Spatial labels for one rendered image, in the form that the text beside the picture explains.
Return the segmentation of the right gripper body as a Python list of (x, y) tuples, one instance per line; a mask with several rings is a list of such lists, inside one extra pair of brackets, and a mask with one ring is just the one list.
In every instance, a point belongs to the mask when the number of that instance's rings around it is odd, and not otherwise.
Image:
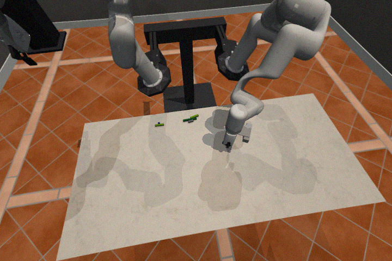
[(7, 15), (5, 16), (7, 17), (7, 21), (4, 25), (0, 26), (0, 43), (7, 49), (9, 49), (7, 45), (11, 45), (16, 50), (26, 53), (30, 44), (30, 35), (14, 20)]

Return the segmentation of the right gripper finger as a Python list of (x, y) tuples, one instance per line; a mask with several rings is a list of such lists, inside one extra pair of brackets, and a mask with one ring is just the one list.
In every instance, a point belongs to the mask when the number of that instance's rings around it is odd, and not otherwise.
[[(22, 52), (16, 50), (16, 49), (15, 49), (13, 46), (11, 46), (11, 45), (8, 45), (8, 47), (9, 47), (9, 51), (10, 51), (11, 57), (12, 57), (13, 59), (23, 60), (23, 61), (26, 62), (29, 66), (37, 65), (37, 63), (36, 63), (33, 59), (31, 59), (30, 57), (28, 57), (28, 56), (26, 55), (26, 53), (22, 53)], [(20, 56), (21, 56), (20, 53), (22, 53), (24, 57), (20, 57)]]
[[(26, 29), (25, 29), (25, 27), (24, 26), (21, 26), (25, 31), (26, 31)], [(27, 32), (27, 31), (26, 31)], [(36, 49), (41, 49), (34, 41), (33, 41), (33, 39), (32, 38), (30, 38), (30, 44), (29, 44), (29, 47), (31, 47), (33, 50), (36, 50)]]

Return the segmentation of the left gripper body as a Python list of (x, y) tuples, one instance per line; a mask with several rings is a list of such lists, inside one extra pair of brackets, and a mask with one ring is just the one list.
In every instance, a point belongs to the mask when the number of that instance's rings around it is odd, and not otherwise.
[(231, 134), (226, 130), (223, 144), (227, 144), (228, 142), (230, 142), (230, 145), (232, 146), (235, 139), (236, 139), (236, 136), (237, 136), (237, 134)]

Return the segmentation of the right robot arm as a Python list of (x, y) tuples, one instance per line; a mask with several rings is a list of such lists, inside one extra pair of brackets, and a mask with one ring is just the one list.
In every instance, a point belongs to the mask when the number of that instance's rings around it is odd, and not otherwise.
[(132, 0), (107, 0), (108, 38), (114, 62), (123, 69), (133, 68), (145, 86), (153, 88), (163, 74), (153, 66), (135, 38)]

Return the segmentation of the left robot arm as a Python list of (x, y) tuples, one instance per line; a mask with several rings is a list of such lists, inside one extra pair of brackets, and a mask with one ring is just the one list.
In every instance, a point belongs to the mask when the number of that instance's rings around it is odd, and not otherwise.
[(330, 14), (331, 6), (325, 0), (274, 0), (262, 14), (252, 16), (235, 50), (225, 60), (227, 69), (242, 72), (257, 47), (257, 39), (273, 43), (260, 66), (246, 73), (230, 96), (233, 106), (225, 125), (229, 133), (242, 135), (242, 142), (249, 142), (253, 124), (244, 123), (260, 114), (264, 103), (245, 91), (245, 85), (253, 78), (278, 79), (293, 57), (304, 61), (314, 57), (324, 41)]

